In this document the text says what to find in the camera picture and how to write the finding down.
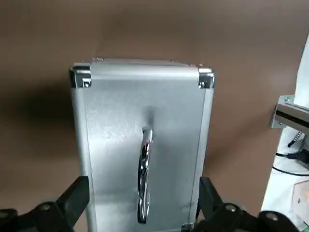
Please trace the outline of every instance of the case handle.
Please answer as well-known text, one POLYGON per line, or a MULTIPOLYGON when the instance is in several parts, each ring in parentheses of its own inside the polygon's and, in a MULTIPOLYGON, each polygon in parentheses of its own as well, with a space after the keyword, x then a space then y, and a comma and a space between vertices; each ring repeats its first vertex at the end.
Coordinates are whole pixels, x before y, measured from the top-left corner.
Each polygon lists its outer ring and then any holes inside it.
POLYGON ((143 128, 143 140, 140 147, 140 161, 138 170, 138 203, 137 221, 146 224, 150 195, 148 193, 148 165, 150 158, 150 144, 153 141, 153 130, 149 127, 143 128))

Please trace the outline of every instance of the silver briefcase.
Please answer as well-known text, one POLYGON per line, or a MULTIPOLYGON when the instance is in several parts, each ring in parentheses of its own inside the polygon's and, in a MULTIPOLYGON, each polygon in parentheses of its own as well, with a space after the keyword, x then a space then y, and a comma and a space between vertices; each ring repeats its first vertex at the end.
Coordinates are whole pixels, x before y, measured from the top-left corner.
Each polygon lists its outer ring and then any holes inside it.
POLYGON ((214 72, 98 59, 70 70, 91 232, 180 231, 195 222, 214 72))

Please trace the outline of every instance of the metal corner protector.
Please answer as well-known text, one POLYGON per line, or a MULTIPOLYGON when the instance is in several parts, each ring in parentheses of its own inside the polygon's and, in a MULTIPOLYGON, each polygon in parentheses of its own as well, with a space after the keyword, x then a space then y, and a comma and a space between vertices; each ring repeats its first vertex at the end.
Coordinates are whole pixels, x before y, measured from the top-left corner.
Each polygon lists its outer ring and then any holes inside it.
POLYGON ((199 65, 197 68, 199 73, 198 88, 214 88, 215 71, 211 68, 205 68, 202 65, 199 65))
POLYGON ((70 68, 70 81, 72 88, 91 87, 90 63, 76 63, 70 68))

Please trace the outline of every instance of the white surface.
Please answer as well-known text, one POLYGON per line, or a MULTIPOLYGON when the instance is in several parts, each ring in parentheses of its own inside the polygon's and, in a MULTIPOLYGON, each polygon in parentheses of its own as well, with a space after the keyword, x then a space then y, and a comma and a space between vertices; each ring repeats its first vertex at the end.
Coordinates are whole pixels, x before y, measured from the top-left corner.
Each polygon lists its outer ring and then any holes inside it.
MULTIPOLYGON (((294 103, 309 107, 309 37, 300 62, 297 73, 296 91, 294 103)), ((292 128, 284 128, 278 145, 279 153, 296 152, 299 146, 295 145, 291 148, 287 144, 292 141, 297 131, 292 128)), ((296 163, 294 160, 276 157, 274 166, 278 169, 292 173, 309 174, 309 171, 296 163)), ((272 170, 267 190, 262 205, 263 210, 273 210, 285 214, 296 225, 301 223, 291 210, 291 201, 294 183, 302 180, 308 180, 309 177, 292 176, 272 170)))

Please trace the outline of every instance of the brown wall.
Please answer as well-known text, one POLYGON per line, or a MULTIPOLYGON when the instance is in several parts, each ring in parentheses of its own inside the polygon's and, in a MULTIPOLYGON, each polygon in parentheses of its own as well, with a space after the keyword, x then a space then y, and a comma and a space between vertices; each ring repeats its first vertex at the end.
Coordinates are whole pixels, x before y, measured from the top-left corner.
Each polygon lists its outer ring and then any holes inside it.
POLYGON ((214 67, 205 174, 257 213, 280 135, 268 122, 294 91, 308 13, 307 0, 2 1, 0 208, 25 212, 79 175, 68 68, 99 56, 214 67))

